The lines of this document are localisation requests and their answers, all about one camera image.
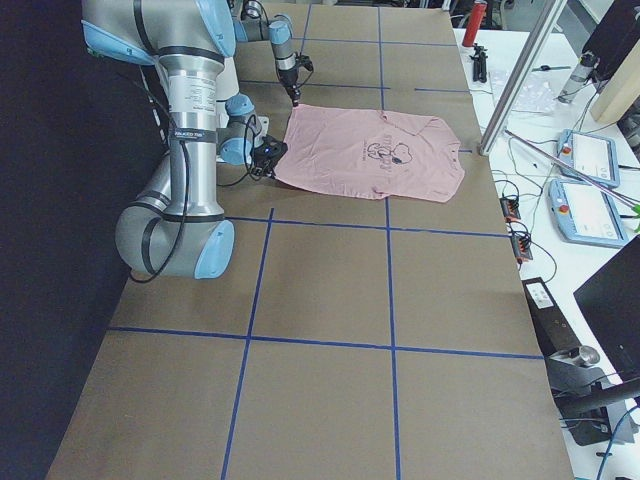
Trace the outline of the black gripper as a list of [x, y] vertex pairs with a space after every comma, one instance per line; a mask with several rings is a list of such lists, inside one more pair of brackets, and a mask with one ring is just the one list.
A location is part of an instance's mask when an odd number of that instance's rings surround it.
[[293, 100], [293, 107], [297, 107], [300, 105], [299, 98], [301, 97], [300, 86], [299, 86], [299, 74], [298, 68], [293, 67], [287, 70], [277, 70], [277, 77], [280, 84], [285, 89], [285, 92], [289, 96], [290, 99]]
[[255, 178], [274, 178], [275, 167], [277, 163], [272, 163], [269, 161], [256, 162], [252, 154], [252, 162], [251, 162], [249, 173], [252, 177], [255, 177]]

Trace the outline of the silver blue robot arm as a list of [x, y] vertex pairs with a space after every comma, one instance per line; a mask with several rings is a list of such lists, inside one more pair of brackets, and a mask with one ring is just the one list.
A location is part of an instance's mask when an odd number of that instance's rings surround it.
[[269, 17], [260, 1], [242, 1], [232, 10], [236, 40], [242, 43], [268, 41], [274, 57], [274, 68], [280, 85], [297, 107], [301, 98], [299, 70], [303, 56], [293, 45], [291, 19], [285, 14]]
[[86, 1], [82, 27], [92, 54], [154, 68], [165, 93], [159, 107], [168, 120], [168, 150], [119, 217], [121, 258], [139, 283], [160, 275], [221, 276], [235, 230], [217, 200], [218, 164], [269, 177], [287, 149], [239, 90], [236, 46], [269, 42], [280, 80], [297, 98], [290, 19], [268, 18], [253, 2]]

